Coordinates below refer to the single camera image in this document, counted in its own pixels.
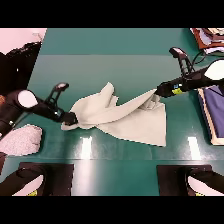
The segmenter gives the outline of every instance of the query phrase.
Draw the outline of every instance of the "white towel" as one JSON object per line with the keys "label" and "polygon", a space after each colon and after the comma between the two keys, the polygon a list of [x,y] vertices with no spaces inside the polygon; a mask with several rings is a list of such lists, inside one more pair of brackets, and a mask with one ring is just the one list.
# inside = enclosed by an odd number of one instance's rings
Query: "white towel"
{"label": "white towel", "polygon": [[165,105],[159,102],[155,91],[150,90],[116,106],[118,97],[113,96],[113,85],[107,83],[100,93],[78,100],[70,110],[76,114],[78,124],[67,126],[63,123],[61,129],[97,127],[119,139],[166,146]]}
{"label": "white towel", "polygon": [[36,153],[40,148],[41,135],[42,129],[30,124],[12,130],[0,141],[0,152],[13,156]]}

